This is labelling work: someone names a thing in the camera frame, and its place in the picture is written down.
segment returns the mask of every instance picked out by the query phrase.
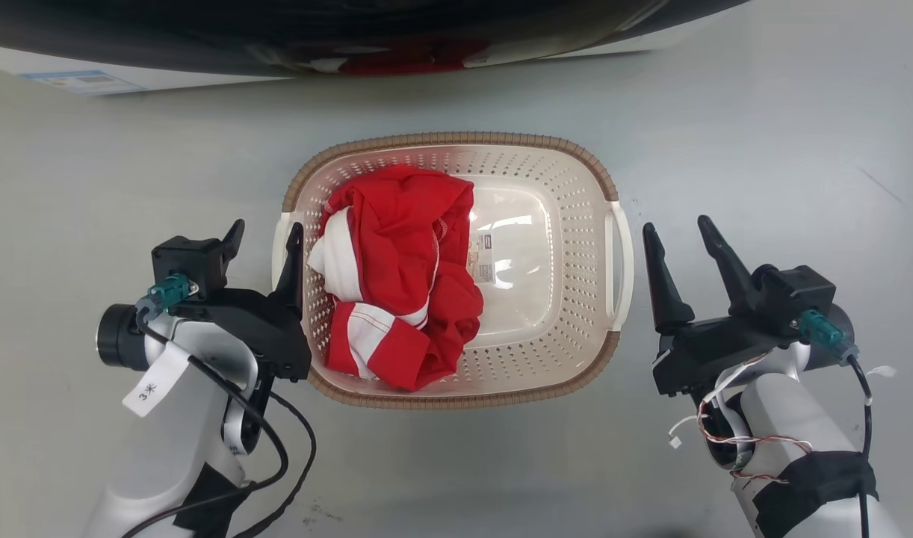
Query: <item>label sticker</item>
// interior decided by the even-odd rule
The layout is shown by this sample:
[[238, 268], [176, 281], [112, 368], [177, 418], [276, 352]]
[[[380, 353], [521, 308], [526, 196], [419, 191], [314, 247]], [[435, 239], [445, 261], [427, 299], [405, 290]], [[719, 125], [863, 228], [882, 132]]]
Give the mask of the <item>label sticker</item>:
[[146, 89], [104, 71], [30, 72], [19, 76], [80, 95], [123, 94]]
[[145, 418], [174, 387], [181, 374], [188, 369], [189, 352], [169, 341], [164, 352], [150, 365], [138, 386], [125, 396], [121, 403], [135, 415]]
[[466, 271], [478, 285], [497, 282], [493, 267], [493, 235], [470, 234], [470, 251], [466, 256]]

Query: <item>wire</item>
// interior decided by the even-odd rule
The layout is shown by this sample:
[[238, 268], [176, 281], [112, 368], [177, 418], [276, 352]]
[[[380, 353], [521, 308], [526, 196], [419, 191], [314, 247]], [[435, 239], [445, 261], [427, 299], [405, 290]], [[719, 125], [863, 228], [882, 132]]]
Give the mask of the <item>wire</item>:
[[159, 521], [165, 520], [167, 518], [170, 518], [170, 517], [180, 514], [182, 512], [187, 512], [189, 510], [198, 510], [198, 508], [207, 507], [208, 505], [211, 505], [211, 504], [220, 503], [221, 501], [227, 501], [227, 500], [229, 500], [229, 498], [235, 498], [235, 497], [239, 497], [241, 495], [247, 495], [247, 494], [253, 493], [255, 491], [258, 491], [260, 489], [263, 489], [265, 487], [269, 487], [269, 486], [271, 486], [271, 484], [276, 483], [278, 480], [282, 479], [282, 477], [285, 476], [285, 474], [287, 473], [287, 466], [289, 464], [289, 462], [287, 460], [287, 450], [285, 449], [285, 446], [283, 446], [283, 442], [280, 442], [280, 437], [276, 434], [276, 432], [274, 431], [274, 428], [272, 428], [271, 425], [269, 425], [269, 423], [267, 422], [267, 420], [265, 418], [263, 418], [263, 415], [261, 415], [261, 412], [259, 412], [257, 409], [254, 408], [254, 406], [252, 406], [250, 403], [248, 403], [246, 401], [246, 399], [244, 399], [244, 396], [241, 396], [241, 390], [238, 389], [237, 386], [232, 385], [229, 381], [227, 381], [226, 379], [221, 377], [216, 371], [212, 370], [210, 367], [208, 367], [207, 365], [202, 363], [200, 361], [200, 359], [198, 359], [197, 357], [191, 356], [188, 358], [188, 363], [194, 365], [194, 367], [197, 368], [197, 370], [200, 370], [204, 373], [204, 375], [207, 375], [208, 378], [211, 379], [211, 381], [214, 381], [215, 383], [217, 383], [218, 387], [224, 389], [224, 392], [227, 392], [227, 395], [231, 396], [231, 399], [234, 402], [237, 402], [238, 405], [241, 405], [242, 408], [244, 408], [244, 412], [246, 413], [246, 415], [248, 415], [249, 418], [254, 420], [254, 422], [258, 426], [261, 426], [261, 429], [265, 433], [267, 433], [267, 436], [270, 437], [271, 442], [274, 443], [274, 448], [276, 449], [276, 452], [278, 452], [278, 456], [280, 458], [280, 467], [278, 469], [278, 472], [274, 473], [274, 476], [269, 477], [269, 479], [256, 481], [256, 483], [248, 484], [248, 486], [235, 489], [234, 491], [229, 491], [227, 493], [223, 493], [221, 495], [217, 495], [217, 496], [214, 496], [211, 498], [205, 498], [204, 501], [197, 501], [196, 503], [184, 504], [184, 505], [181, 505], [180, 507], [170, 508], [170, 510], [165, 510], [155, 516], [149, 517], [145, 521], [142, 521], [138, 525], [135, 525], [135, 527], [132, 528], [130, 531], [126, 532], [126, 534], [124, 536], [122, 536], [122, 538], [134, 538], [134, 536], [137, 536], [139, 534], [139, 532], [143, 531], [143, 529], [150, 527], [150, 525], [154, 525], [155, 523], [158, 523]]
[[703, 415], [703, 416], [689, 415], [689, 416], [686, 416], [686, 418], [683, 418], [682, 420], [679, 420], [679, 422], [676, 422], [676, 423], [672, 426], [672, 428], [669, 428], [669, 433], [668, 433], [667, 435], [668, 435], [668, 436], [672, 436], [672, 434], [675, 433], [675, 430], [677, 430], [677, 429], [679, 428], [679, 426], [685, 424], [686, 422], [689, 422], [690, 420], [696, 420], [697, 418], [709, 418], [709, 415]]
[[167, 340], [167, 338], [163, 337], [163, 335], [160, 334], [158, 331], [153, 330], [151, 327], [148, 327], [148, 321], [145, 321], [145, 316], [148, 315], [149, 313], [150, 313], [150, 309], [141, 309], [141, 311], [138, 312], [134, 317], [135, 323], [137, 324], [138, 328], [140, 328], [142, 333], [145, 333], [148, 336], [152, 337], [152, 339], [155, 339], [155, 341], [159, 344], [167, 345], [167, 342], [169, 341], [169, 340]]
[[[849, 364], [852, 365], [852, 370], [855, 371], [855, 375], [858, 378], [858, 384], [861, 385], [862, 392], [865, 395], [865, 440], [862, 443], [862, 456], [865, 457], [865, 462], [867, 462], [869, 460], [869, 452], [872, 450], [872, 387], [869, 386], [869, 379], [865, 375], [865, 371], [862, 370], [862, 365], [858, 363], [858, 359], [849, 357]], [[862, 538], [869, 538], [869, 498], [864, 487], [858, 493], [858, 509], [861, 517]]]
[[[752, 367], [753, 365], [761, 363], [761, 361], [763, 361], [764, 358], [767, 356], [768, 356], [768, 353], [764, 353], [764, 354], [758, 355], [758, 357], [753, 357], [753, 358], [745, 361], [743, 364], [740, 364], [739, 367], [735, 368], [732, 371], [732, 374], [727, 375], [726, 378], [722, 379], [722, 381], [719, 381], [716, 384], [716, 388], [713, 389], [712, 392], [709, 392], [708, 395], [705, 395], [705, 397], [702, 398], [702, 402], [699, 402], [699, 411], [696, 411], [696, 424], [699, 426], [699, 432], [702, 432], [702, 435], [706, 439], [708, 439], [709, 442], [713, 442], [713, 443], [739, 444], [739, 443], [759, 443], [759, 442], [790, 442], [790, 443], [795, 444], [795, 446], [798, 446], [799, 448], [801, 448], [806, 454], [811, 454], [812, 451], [814, 450], [812, 447], [812, 444], [810, 442], [803, 442], [802, 440], [795, 439], [794, 437], [788, 437], [788, 436], [719, 437], [719, 436], [713, 436], [712, 433], [709, 433], [709, 431], [706, 430], [706, 428], [705, 428], [705, 424], [702, 423], [702, 419], [706, 416], [705, 406], [708, 405], [708, 403], [713, 401], [715, 398], [718, 398], [722, 394], [722, 391], [724, 391], [724, 389], [726, 389], [729, 385], [731, 385], [736, 380], [736, 378], [738, 378], [744, 371], [748, 370], [748, 368]], [[784, 483], [784, 480], [779, 480], [779, 479], [776, 479], [776, 477], [771, 477], [770, 474], [741, 474], [741, 473], [737, 472], [737, 470], [734, 471], [734, 473], [737, 473], [737, 474], [732, 475], [734, 477], [736, 477], [736, 476], [747, 477], [747, 479], [753, 479], [754, 477], [758, 477], [758, 479], [774, 480], [774, 481], [780, 481], [780, 483]]]
[[294, 489], [290, 491], [290, 495], [285, 498], [283, 503], [278, 507], [278, 510], [274, 510], [268, 517], [265, 517], [258, 523], [251, 525], [251, 528], [248, 528], [247, 531], [242, 531], [240, 534], [235, 535], [234, 538], [253, 538], [254, 536], [261, 534], [263, 531], [266, 531], [276, 520], [283, 515], [283, 512], [287, 510], [287, 507], [290, 507], [290, 504], [293, 503], [294, 498], [297, 497], [300, 487], [303, 486], [303, 481], [307, 479], [307, 473], [310, 472], [310, 466], [313, 466], [314, 459], [317, 456], [317, 436], [314, 436], [314, 430], [310, 427], [310, 423], [307, 422], [307, 419], [300, 414], [298, 409], [291, 405], [290, 402], [282, 398], [276, 392], [271, 392], [271, 397], [275, 399], [280, 405], [284, 406], [287, 411], [293, 413], [294, 416], [300, 420], [300, 424], [303, 424], [303, 428], [307, 431], [307, 436], [310, 437], [310, 456], [307, 457], [307, 463], [303, 466], [303, 471], [300, 473], [300, 479], [297, 480], [297, 485], [294, 486]]
[[862, 386], [862, 392], [865, 394], [865, 442], [862, 445], [862, 453], [867, 460], [869, 452], [872, 450], [872, 388], [869, 387], [869, 379], [862, 370], [862, 365], [858, 363], [858, 359], [853, 357], [850, 359], [850, 363], [858, 377], [858, 384]]

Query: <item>gray floor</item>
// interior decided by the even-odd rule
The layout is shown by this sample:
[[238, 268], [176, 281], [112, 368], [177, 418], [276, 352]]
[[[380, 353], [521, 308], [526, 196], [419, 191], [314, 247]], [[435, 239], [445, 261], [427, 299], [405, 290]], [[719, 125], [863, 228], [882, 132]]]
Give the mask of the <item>gray floor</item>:
[[[568, 137], [609, 167], [635, 238], [654, 221], [699, 316], [726, 299], [699, 244], [715, 218], [747, 265], [834, 280], [874, 378], [883, 501], [913, 536], [913, 1], [757, 0], [655, 54], [429, 78], [293, 81], [85, 99], [0, 74], [0, 537], [76, 536], [133, 416], [103, 368], [102, 310], [149, 284], [150, 247], [247, 220], [232, 285], [268, 290], [296, 170], [334, 143], [435, 130]], [[642, 260], [613, 363], [575, 395], [382, 412], [282, 387], [318, 463], [268, 538], [748, 536], [726, 473], [659, 398]], [[849, 371], [806, 384], [857, 440]], [[300, 427], [272, 406], [298, 460]], [[275, 466], [270, 444], [248, 460]], [[286, 484], [239, 511], [243, 528]]]

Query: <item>plastic basket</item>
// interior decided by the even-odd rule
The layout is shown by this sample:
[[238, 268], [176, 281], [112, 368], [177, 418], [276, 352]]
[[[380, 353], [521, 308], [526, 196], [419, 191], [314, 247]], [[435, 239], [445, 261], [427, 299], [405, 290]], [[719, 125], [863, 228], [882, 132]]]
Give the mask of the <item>plastic basket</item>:
[[471, 234], [489, 232], [494, 282], [481, 283], [480, 334], [459, 371], [400, 392], [324, 367], [333, 304], [324, 279], [304, 268], [303, 328], [310, 383], [357, 406], [459, 409], [566, 395], [613, 356], [633, 291], [633, 245], [613, 180], [589, 151], [558, 137], [429, 133], [331, 147], [294, 178], [276, 228], [273, 275], [290, 224], [304, 225], [304, 259], [319, 238], [334, 188], [390, 164], [432, 168], [474, 183]]

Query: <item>fabric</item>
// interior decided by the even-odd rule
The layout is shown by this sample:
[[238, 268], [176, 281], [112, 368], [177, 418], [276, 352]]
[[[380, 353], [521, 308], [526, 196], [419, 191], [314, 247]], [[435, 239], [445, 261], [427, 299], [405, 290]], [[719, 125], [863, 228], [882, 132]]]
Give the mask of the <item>fabric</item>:
[[408, 391], [457, 371], [483, 313], [466, 271], [471, 207], [472, 183], [407, 166], [331, 195], [307, 260], [335, 302], [328, 368]]

